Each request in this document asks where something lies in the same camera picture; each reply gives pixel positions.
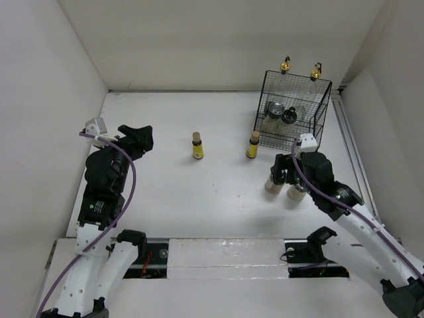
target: yellow label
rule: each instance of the yellow label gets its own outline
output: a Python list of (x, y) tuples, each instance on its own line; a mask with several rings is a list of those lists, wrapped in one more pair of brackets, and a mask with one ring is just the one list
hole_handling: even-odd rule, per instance
[(258, 153), (258, 144), (249, 143), (249, 148), (247, 148), (246, 156), (249, 158), (255, 158)]
[(202, 159), (203, 158), (203, 147), (200, 146), (194, 146), (193, 145), (193, 157), (196, 159)]

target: wire mesh basket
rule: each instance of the wire mesh basket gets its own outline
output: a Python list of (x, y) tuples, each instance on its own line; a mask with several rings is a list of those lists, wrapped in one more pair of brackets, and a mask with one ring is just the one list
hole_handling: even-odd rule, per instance
[[(317, 79), (315, 82), (316, 94), (313, 100), (305, 98), (302, 92), (311, 83), (309, 77), (286, 74), (286, 87), (283, 92), (271, 93), (275, 81), (280, 80), (281, 74), (275, 71), (266, 71), (262, 91), (260, 94), (258, 112), (254, 123), (254, 130), (260, 132), (259, 145), (290, 151), (294, 138), (301, 134), (312, 133), (321, 144), (325, 115), (330, 100), (331, 81)], [(297, 119), (293, 124), (281, 125), (281, 121), (267, 120), (269, 100), (282, 104), (284, 109), (294, 107)]]

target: brown cork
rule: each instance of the brown cork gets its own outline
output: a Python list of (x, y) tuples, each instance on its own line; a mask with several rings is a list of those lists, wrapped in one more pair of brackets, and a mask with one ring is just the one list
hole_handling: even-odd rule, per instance
[(259, 132), (258, 131), (253, 131), (252, 132), (252, 137), (250, 139), (253, 142), (258, 141), (259, 140)]
[(193, 141), (194, 142), (200, 141), (200, 133), (198, 133), (197, 131), (193, 132)]

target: bottle lid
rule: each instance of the bottle lid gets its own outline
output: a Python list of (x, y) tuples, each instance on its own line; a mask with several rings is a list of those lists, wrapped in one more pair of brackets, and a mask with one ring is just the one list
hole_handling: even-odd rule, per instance
[(268, 104), (268, 116), (273, 119), (279, 119), (284, 112), (284, 106), (280, 103)]
[(259, 140), (259, 132), (258, 131), (252, 131), (251, 141), (258, 141)]
[(200, 141), (200, 133), (195, 131), (193, 132), (193, 141), (194, 142), (199, 142)]
[(293, 124), (297, 119), (297, 113), (296, 108), (290, 107), (289, 109), (286, 109), (281, 116), (281, 120), (285, 122), (286, 124)]
[(290, 70), (290, 57), (287, 56), (284, 60), (284, 63), (281, 63), (280, 65), (280, 72), (281, 74), (286, 74)]
[(311, 72), (311, 80), (316, 81), (321, 77), (321, 73), (323, 71), (321, 63), (316, 63), (315, 69)]

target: yellow bottle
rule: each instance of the yellow bottle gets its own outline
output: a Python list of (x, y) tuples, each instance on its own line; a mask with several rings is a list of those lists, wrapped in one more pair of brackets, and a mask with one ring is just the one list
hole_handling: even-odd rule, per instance
[(258, 154), (258, 145), (259, 145), (259, 132), (253, 131), (252, 136), (249, 140), (249, 147), (246, 151), (247, 158), (253, 159)]
[(203, 158), (203, 146), (197, 131), (193, 132), (193, 157), (198, 160)]

